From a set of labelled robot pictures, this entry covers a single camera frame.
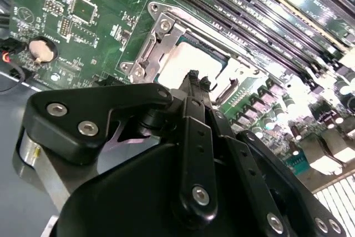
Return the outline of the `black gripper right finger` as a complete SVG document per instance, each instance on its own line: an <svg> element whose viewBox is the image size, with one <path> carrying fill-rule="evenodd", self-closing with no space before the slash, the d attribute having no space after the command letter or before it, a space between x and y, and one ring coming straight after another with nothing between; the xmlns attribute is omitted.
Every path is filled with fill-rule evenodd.
<svg viewBox="0 0 355 237"><path fill-rule="evenodd" d="M209 110L219 212L202 236L345 236L341 223L254 133Z"/></svg>

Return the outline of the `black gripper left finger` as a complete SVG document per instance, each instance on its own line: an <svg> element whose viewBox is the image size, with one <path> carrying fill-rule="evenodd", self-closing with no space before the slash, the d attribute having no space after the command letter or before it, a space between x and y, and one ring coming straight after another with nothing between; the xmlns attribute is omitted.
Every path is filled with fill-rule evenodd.
<svg viewBox="0 0 355 237"><path fill-rule="evenodd" d="M27 102L22 150L38 149L31 166L48 192L67 190L62 211L84 183L172 145L181 150L174 213L182 223L211 223L218 191L209 91L209 79L192 70L174 90L146 83L40 92Z"/></svg>

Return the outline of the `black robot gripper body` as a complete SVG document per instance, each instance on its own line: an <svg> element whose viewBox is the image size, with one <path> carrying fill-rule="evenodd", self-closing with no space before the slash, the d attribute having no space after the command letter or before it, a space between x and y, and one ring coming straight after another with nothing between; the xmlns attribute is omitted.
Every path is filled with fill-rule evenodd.
<svg viewBox="0 0 355 237"><path fill-rule="evenodd" d="M55 236L265 236L264 205L246 195L235 170L216 165L218 211L192 230L174 213L181 150L155 146L81 185L64 204Z"/></svg>

